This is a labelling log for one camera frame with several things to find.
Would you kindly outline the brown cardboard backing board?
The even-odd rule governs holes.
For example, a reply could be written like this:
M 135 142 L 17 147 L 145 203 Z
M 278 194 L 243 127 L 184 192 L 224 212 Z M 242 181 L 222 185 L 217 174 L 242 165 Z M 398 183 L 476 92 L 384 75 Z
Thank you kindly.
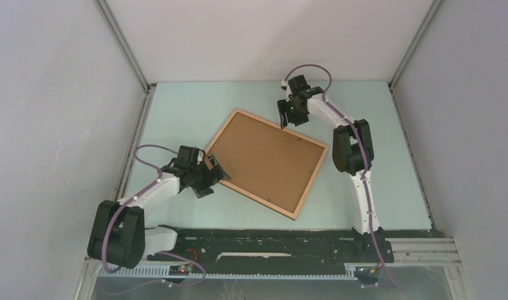
M 222 185 L 295 220 L 328 149 L 327 144 L 236 109 L 206 153 L 229 176 Z

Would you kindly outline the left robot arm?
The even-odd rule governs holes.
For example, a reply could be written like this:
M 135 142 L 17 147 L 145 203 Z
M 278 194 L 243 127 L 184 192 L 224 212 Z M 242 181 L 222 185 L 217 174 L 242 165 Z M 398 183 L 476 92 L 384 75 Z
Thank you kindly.
M 171 260 L 183 258 L 186 243 L 178 238 L 177 231 L 164 226 L 147 227 L 146 218 L 185 189 L 203 198 L 213 194 L 214 185 L 231 179 L 217 158 L 202 149 L 180 146 L 174 155 L 162 167 L 135 156 L 135 160 L 153 168 L 156 177 L 132 196 L 99 204 L 87 253 L 101 261 L 107 273 L 133 269 L 146 256 L 160 252 Z

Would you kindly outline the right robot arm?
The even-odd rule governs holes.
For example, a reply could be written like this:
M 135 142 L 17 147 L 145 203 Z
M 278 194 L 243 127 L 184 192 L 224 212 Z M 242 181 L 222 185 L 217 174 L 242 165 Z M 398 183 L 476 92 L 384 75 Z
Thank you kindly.
M 332 162 L 339 172 L 350 176 L 353 184 L 357 208 L 353 229 L 361 235 L 378 231 L 380 222 L 370 180 L 374 159 L 370 124 L 339 110 L 324 89 L 311 87 L 303 75 L 284 79 L 281 89 L 285 99 L 277 101 L 280 128 L 305 124 L 315 116 L 332 130 Z

